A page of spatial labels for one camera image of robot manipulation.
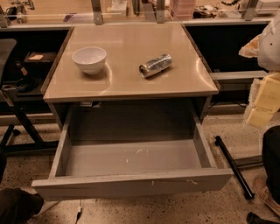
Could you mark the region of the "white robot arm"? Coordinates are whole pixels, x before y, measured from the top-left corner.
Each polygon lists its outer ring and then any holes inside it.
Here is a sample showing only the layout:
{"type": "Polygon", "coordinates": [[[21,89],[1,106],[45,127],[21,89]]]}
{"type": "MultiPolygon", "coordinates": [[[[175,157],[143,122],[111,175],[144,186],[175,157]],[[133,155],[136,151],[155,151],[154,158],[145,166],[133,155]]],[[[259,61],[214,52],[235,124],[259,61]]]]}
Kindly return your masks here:
{"type": "Polygon", "coordinates": [[[269,72],[262,80],[254,79],[244,115],[246,124],[265,126],[280,109],[280,15],[243,46],[239,55],[257,58],[258,66],[269,72]]]}

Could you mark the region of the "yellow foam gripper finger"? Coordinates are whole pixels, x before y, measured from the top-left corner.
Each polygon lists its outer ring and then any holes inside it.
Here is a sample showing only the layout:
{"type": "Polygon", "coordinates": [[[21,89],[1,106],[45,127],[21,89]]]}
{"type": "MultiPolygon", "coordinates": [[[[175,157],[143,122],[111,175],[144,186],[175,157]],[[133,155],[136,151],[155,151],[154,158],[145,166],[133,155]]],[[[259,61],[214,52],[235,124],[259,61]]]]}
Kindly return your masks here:
{"type": "Polygon", "coordinates": [[[253,80],[248,106],[244,112],[245,123],[254,127],[265,126],[280,109],[280,73],[269,73],[253,80]]]}

